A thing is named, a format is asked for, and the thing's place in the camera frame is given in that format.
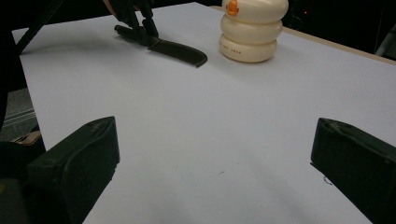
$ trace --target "white bottle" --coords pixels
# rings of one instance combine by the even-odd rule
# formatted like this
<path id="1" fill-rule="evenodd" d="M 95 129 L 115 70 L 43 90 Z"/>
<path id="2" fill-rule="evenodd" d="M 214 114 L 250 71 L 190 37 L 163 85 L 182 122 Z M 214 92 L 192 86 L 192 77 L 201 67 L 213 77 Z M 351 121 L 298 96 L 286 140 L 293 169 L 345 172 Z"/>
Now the white bottle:
<path id="1" fill-rule="evenodd" d="M 288 0 L 223 0 L 220 51 L 244 63 L 270 59 L 288 7 Z"/>

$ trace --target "white table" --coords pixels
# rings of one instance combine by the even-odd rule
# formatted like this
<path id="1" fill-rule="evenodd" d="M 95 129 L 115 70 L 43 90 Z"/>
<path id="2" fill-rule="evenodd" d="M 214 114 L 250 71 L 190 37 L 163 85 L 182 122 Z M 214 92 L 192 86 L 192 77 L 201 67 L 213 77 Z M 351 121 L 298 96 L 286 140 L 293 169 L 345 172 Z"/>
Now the white table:
<path id="1" fill-rule="evenodd" d="M 154 10 L 163 39 L 206 53 L 198 69 L 120 39 L 113 17 L 48 25 L 21 56 L 47 148 L 116 117 L 121 162 L 84 223 L 370 223 L 310 153 L 320 117 L 396 145 L 396 66 L 285 33 L 270 61 L 237 63 L 221 16 Z"/>

